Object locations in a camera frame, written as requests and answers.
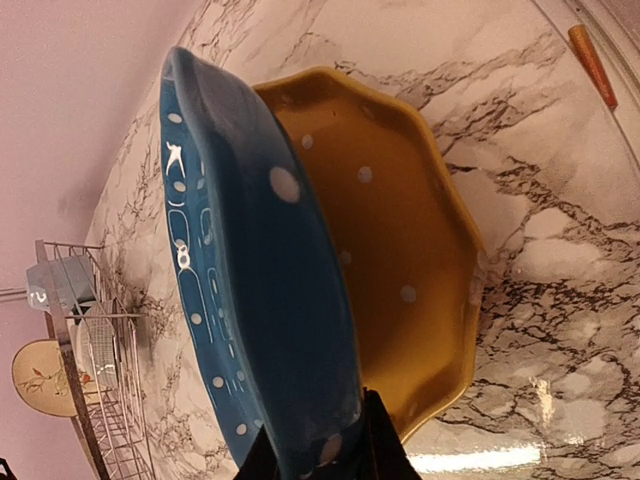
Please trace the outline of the beige bird pattern plate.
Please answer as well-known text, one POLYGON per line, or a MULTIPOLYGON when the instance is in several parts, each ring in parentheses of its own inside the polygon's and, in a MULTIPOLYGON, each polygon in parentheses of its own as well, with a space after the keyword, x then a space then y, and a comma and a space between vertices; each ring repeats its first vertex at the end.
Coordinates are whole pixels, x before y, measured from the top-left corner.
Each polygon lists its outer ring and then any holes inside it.
POLYGON ((77 415, 56 340, 43 339, 24 345, 12 360, 11 375, 18 396, 33 410, 60 418, 77 415))

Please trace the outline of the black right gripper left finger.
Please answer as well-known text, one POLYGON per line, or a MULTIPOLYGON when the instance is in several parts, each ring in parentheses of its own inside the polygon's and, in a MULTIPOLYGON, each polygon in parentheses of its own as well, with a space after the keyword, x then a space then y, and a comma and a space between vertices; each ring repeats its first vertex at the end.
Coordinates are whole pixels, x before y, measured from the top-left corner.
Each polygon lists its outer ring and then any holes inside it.
POLYGON ((269 436, 261 429, 234 480, 270 479, 299 479, 299 476, 280 468, 269 436))

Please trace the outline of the grey green patterned bowl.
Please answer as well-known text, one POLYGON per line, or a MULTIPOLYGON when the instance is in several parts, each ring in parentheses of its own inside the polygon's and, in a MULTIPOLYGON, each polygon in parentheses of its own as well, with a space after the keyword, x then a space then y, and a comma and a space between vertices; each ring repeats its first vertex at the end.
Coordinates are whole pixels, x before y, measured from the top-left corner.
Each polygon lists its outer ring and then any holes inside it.
POLYGON ((75 325, 75 356, 80 368, 101 387, 115 389, 118 374, 114 329, 106 318, 80 320, 75 325))

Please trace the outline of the blue polka dot plate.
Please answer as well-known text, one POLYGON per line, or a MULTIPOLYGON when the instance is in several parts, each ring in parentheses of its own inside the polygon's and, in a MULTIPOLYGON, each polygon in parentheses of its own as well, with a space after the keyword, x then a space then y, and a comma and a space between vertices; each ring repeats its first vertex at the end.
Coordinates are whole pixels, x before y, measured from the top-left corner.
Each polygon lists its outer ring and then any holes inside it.
POLYGON ((265 102, 175 47, 160 90, 165 208, 182 308, 233 460, 265 434, 282 479, 353 479, 354 323, 305 169, 265 102))

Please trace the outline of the yellow polka dot plate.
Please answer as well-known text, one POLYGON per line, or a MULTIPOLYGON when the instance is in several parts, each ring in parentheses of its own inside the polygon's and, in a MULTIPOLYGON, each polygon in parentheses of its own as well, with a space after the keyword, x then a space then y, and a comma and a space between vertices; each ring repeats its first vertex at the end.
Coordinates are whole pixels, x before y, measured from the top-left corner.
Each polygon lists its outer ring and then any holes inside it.
POLYGON ((292 140, 325 215, 363 384, 408 440, 472 381, 480 232, 414 107, 328 67, 255 91, 292 140))

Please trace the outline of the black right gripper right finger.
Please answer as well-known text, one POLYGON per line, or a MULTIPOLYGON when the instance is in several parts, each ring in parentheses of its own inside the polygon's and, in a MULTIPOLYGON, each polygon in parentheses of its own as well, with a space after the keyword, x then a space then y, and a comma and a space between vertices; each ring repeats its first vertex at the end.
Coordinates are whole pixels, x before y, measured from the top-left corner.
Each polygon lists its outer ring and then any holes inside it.
POLYGON ((364 450, 357 474, 362 480, 420 480, 411 465, 380 395, 364 390, 364 450))

